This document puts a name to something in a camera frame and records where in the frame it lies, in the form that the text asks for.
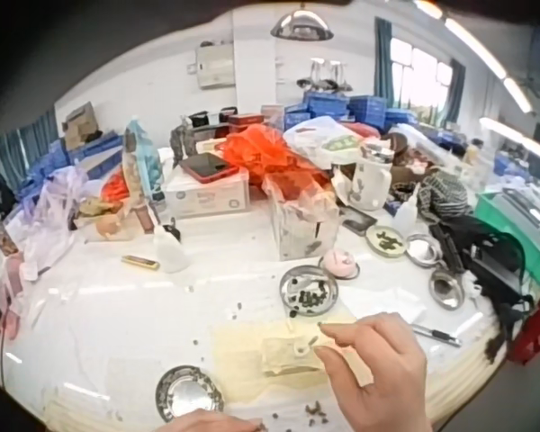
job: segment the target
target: metal lid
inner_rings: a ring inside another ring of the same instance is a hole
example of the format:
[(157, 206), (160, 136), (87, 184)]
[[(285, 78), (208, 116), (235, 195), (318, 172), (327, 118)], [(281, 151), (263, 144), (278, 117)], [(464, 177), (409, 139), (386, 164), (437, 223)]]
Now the metal lid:
[(366, 231), (366, 241), (382, 257), (398, 258), (406, 252), (406, 240), (394, 228), (373, 225)]
[(280, 297), (291, 317), (296, 314), (316, 317), (332, 309), (338, 299), (338, 284), (324, 269), (300, 265), (282, 276)]
[(426, 234), (414, 234), (407, 238), (406, 255), (417, 266), (430, 268), (442, 258), (438, 242)]
[(379, 144), (366, 142), (361, 147), (362, 157), (378, 164), (391, 164), (394, 160), (394, 150)]
[(222, 394), (208, 375), (194, 366), (179, 366), (166, 372), (156, 388), (156, 407), (166, 422), (192, 411), (224, 410)]
[(448, 311), (455, 311), (464, 303), (464, 290), (456, 278), (442, 268), (430, 276), (430, 295)]

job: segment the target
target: curtain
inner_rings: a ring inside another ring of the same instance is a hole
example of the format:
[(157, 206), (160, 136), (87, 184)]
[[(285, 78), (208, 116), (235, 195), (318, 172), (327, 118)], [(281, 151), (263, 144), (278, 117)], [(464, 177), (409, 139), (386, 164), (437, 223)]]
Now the curtain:
[(18, 130), (0, 136), (0, 174), (13, 191), (18, 190), (18, 185), (26, 177), (26, 165)]
[(394, 103), (394, 85), (392, 83), (392, 59), (390, 42), (392, 41), (392, 24), (376, 17), (376, 71), (374, 73), (374, 94), (385, 97), (388, 106)]
[(48, 153), (50, 143), (59, 137), (54, 107), (50, 108), (33, 124), (20, 128), (20, 135), (28, 164), (32, 165), (36, 159)]
[(452, 58), (450, 60), (450, 67), (452, 68), (452, 82), (450, 83), (450, 88), (448, 88), (442, 126), (445, 126), (446, 122), (456, 123), (458, 121), (462, 93), (464, 92), (464, 80), (466, 78), (466, 67), (461, 63), (458, 63)]

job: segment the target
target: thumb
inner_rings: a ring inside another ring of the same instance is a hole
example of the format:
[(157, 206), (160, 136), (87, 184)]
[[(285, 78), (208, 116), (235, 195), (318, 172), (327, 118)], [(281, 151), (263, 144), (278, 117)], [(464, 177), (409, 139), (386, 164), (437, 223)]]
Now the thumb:
[(327, 346), (316, 346), (314, 352), (324, 364), (332, 391), (342, 411), (355, 410), (357, 407), (352, 405), (359, 401), (356, 395), (361, 389), (346, 359), (338, 351)]

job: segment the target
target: red box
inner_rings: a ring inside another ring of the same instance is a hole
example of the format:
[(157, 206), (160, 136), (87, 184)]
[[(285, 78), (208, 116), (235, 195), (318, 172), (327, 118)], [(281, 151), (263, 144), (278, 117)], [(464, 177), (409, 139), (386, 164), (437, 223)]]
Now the red box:
[(237, 126), (248, 126), (249, 124), (263, 123), (262, 114), (234, 114), (228, 118), (228, 123)]

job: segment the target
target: plastic bottle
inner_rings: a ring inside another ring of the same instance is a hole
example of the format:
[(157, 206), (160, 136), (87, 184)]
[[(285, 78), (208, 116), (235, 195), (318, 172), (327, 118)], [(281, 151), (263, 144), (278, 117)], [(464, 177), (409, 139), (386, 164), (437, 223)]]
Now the plastic bottle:
[(190, 265), (180, 242), (159, 225), (154, 228), (154, 247), (160, 268), (164, 272), (180, 272)]
[(414, 230), (416, 225), (416, 218), (418, 217), (418, 189), (420, 185), (417, 184), (412, 196), (400, 206), (394, 220), (392, 227), (397, 230), (404, 238), (409, 236)]

